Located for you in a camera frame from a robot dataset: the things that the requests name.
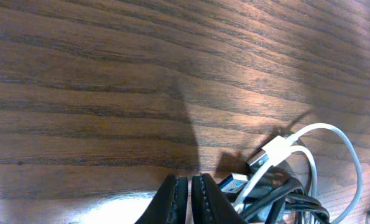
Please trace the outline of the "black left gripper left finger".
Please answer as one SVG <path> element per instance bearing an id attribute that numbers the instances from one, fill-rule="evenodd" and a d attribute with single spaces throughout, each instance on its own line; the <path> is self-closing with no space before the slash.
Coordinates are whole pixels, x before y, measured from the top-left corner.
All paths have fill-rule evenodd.
<path id="1" fill-rule="evenodd" d="M 136 224 L 185 224 L 188 178 L 169 174 Z"/>

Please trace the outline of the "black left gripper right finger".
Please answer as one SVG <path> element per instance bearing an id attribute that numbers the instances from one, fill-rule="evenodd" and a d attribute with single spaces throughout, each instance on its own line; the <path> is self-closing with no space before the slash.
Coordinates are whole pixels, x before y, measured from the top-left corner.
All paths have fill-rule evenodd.
<path id="1" fill-rule="evenodd" d="M 194 224 L 243 224 L 210 174 L 192 177 L 192 213 Z"/>

